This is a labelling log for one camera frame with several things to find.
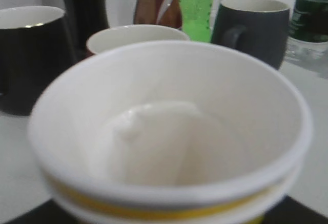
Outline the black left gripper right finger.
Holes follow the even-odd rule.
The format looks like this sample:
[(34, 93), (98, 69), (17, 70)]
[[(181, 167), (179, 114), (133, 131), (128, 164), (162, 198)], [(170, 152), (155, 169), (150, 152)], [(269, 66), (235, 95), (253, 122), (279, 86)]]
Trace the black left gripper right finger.
[(264, 224), (327, 224), (327, 217), (287, 196), (269, 210)]

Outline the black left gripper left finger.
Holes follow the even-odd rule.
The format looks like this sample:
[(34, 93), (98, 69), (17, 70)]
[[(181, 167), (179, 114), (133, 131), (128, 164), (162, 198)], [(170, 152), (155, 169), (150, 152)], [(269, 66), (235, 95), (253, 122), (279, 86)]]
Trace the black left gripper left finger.
[(55, 201), (49, 200), (36, 208), (2, 222), (5, 224), (77, 224), (79, 221), (68, 214)]

